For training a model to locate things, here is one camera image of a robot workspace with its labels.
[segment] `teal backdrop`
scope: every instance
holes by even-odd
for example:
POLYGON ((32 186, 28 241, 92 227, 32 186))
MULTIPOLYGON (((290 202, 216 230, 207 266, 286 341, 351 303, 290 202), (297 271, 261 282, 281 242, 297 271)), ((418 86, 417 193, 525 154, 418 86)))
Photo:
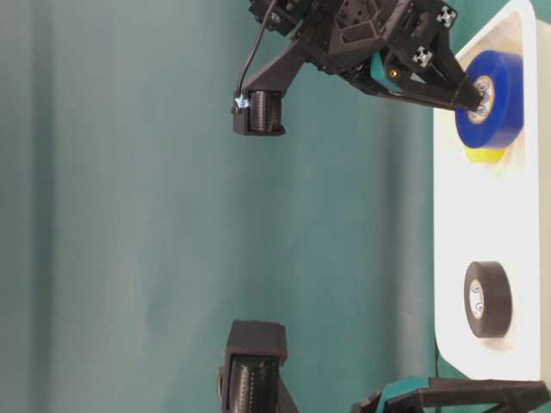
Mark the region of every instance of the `teal backdrop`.
MULTIPOLYGON (((505 1, 451 4, 458 50, 505 1)), ((232 134, 246 5, 0 3, 0 411, 215 412, 234 318, 305 412, 435 373, 430 110, 306 67, 232 134)))

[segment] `robotic arm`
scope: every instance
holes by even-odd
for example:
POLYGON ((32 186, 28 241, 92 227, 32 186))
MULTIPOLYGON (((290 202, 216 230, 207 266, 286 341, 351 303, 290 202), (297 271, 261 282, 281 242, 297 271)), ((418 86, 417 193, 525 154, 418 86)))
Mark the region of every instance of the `robotic arm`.
MULTIPOLYGON (((280 377, 285 327, 234 321, 218 376, 222 413, 299 413, 280 377)), ((550 399, 541 381, 409 378, 354 404, 350 413, 424 413, 425 408, 491 404, 484 413, 528 413, 550 399)))
POLYGON ((249 11, 262 26, 234 94, 236 133, 285 133, 282 98, 305 63, 371 96, 449 110, 477 110, 482 100, 449 49, 458 14, 441 0, 251 0, 249 11), (266 28, 297 29, 245 82, 266 28))

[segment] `black tape roll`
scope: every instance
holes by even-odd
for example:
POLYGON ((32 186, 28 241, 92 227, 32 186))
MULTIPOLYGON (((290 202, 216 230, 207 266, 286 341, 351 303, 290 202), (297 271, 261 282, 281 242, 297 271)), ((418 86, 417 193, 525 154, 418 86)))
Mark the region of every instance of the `black tape roll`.
POLYGON ((511 326, 511 286, 499 262, 472 262, 464 288, 465 312, 478 338, 502 338, 511 326))

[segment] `blue tape roll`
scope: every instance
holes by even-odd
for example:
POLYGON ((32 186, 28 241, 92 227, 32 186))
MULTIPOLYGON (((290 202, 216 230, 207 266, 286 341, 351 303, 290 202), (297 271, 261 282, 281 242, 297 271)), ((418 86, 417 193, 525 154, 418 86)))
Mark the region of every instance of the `blue tape roll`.
POLYGON ((489 77, 493 83, 489 115, 476 123, 465 109, 455 111, 457 131, 472 149, 504 149, 524 126, 523 58, 515 54, 487 51, 467 69, 472 82, 489 77))

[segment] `white tray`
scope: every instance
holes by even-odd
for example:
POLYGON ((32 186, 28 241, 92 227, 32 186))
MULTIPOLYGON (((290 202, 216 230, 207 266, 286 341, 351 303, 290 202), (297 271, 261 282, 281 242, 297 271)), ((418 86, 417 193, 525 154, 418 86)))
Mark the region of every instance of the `white tray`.
POLYGON ((455 114, 434 113, 436 340, 471 379, 545 379, 551 385, 551 26, 529 0, 509 2, 458 53, 464 68, 485 50, 522 54, 524 129, 496 164, 471 163, 455 114), (473 261, 498 261, 513 295, 503 339, 471 332, 463 282, 473 261))

